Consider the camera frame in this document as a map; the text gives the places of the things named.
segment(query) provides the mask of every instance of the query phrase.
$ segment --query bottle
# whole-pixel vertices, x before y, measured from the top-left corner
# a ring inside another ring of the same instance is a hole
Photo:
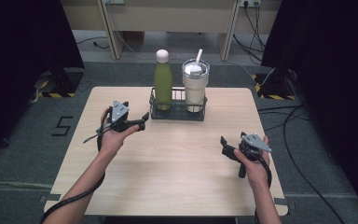
[[[168,63],[168,51],[165,49],[158,50],[156,60],[154,86],[157,108],[160,110],[168,110],[172,104],[172,72]]]

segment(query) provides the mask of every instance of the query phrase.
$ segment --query basket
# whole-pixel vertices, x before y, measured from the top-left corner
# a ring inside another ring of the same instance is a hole
[[[170,104],[171,108],[167,110],[160,110],[158,107],[162,105],[169,104],[160,104],[156,102],[155,97],[155,88],[152,88],[150,93],[150,115],[152,119],[180,119],[180,120],[195,120],[203,121],[205,117],[205,106],[208,99],[204,97],[202,105],[187,105],[186,104],[186,95],[184,89],[172,89],[172,103]],[[190,112],[195,111],[195,108],[201,108],[199,112]]]

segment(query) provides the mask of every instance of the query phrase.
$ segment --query cup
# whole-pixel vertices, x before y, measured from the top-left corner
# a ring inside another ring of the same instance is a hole
[[[185,85],[186,108],[189,112],[200,112],[205,99],[205,88],[208,85],[210,66],[200,60],[201,73],[191,73],[191,67],[196,64],[196,59],[190,59],[183,63],[182,74]]]

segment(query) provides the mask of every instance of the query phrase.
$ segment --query black curtain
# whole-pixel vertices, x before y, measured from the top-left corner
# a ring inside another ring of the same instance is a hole
[[[358,2],[283,0],[262,64],[296,71],[322,139],[358,194]]]
[[[60,0],[0,0],[0,140],[41,74],[65,67],[84,64]]]

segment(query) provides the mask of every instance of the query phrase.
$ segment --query table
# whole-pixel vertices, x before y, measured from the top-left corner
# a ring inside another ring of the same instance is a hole
[[[114,59],[120,58],[124,46],[120,31],[162,31],[216,33],[221,60],[226,61],[240,7],[238,0],[105,2],[98,0]]]
[[[51,194],[61,197],[97,154],[95,134],[103,110],[130,102],[129,119],[149,110],[151,87],[96,87],[86,103]],[[255,212],[253,193],[238,177],[240,164],[221,154],[220,137],[236,146],[241,132],[263,136],[255,101],[245,88],[207,88],[204,121],[150,119],[125,140],[94,192],[86,215],[240,217]],[[271,193],[283,199],[273,159]],[[54,201],[47,201],[48,210]],[[280,216],[286,205],[276,205]]]

